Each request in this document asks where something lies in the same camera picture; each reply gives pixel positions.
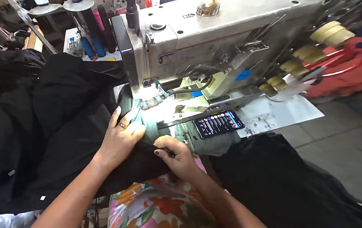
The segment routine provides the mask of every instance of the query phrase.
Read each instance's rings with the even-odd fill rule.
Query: woman's right hand
[[[175,153],[173,158],[165,150],[157,149],[154,151],[154,154],[162,158],[168,167],[184,181],[191,182],[197,172],[201,172],[185,143],[171,136],[161,136],[154,142],[154,145],[158,148],[167,147]]]

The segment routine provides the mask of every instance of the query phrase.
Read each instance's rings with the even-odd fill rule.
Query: finger
[[[143,138],[145,132],[146,132],[146,126],[139,125],[139,127],[133,132],[132,137],[137,141],[139,141]]]
[[[135,108],[129,111],[120,121],[121,124],[126,127],[129,125],[130,121],[139,113],[139,109]]]
[[[129,124],[129,126],[123,130],[124,133],[132,135],[133,132],[140,126],[141,124],[137,121],[132,122]]]
[[[154,142],[154,145],[158,148],[164,148],[167,147],[170,150],[174,151],[174,153],[177,155],[182,151],[189,150],[187,148],[187,145],[184,143],[178,141],[176,138],[171,136],[161,136]]]
[[[167,165],[169,165],[171,159],[173,159],[173,158],[170,158],[170,156],[168,156],[168,153],[165,150],[161,150],[161,149],[154,150],[154,154],[159,156],[161,159],[163,159],[163,161]]]
[[[112,117],[109,120],[109,127],[116,127],[116,123],[118,122],[119,115],[121,114],[121,107],[118,106],[112,114]]]

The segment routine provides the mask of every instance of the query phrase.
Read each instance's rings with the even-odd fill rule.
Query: hand
[[[168,167],[184,181],[191,182],[196,173],[200,172],[200,168],[185,143],[171,136],[161,136],[154,142],[154,145],[158,148],[167,147],[175,153],[175,157],[172,158],[165,150],[154,151],[154,154],[162,158]]]
[[[121,107],[118,106],[113,112],[105,133],[101,148],[92,160],[111,172],[121,164],[130,154],[134,145],[143,137],[146,127],[139,122],[129,122],[137,115],[139,109],[128,112],[120,121],[126,129],[120,125],[116,126]]]

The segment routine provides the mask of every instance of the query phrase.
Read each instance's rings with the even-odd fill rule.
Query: wrist
[[[95,153],[90,164],[107,173],[112,172],[112,170],[118,166],[118,164],[112,163],[105,159],[100,151],[97,151],[97,153]]]
[[[187,182],[189,182],[192,185],[195,185],[199,183],[202,179],[204,179],[205,176],[208,175],[204,171],[202,171],[202,169],[196,166],[193,169],[191,169]]]

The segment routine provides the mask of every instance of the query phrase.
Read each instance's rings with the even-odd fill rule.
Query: fingernail
[[[115,111],[113,111],[113,113],[117,113],[118,112],[118,109],[120,108],[120,106],[118,106],[116,109],[115,109]]]

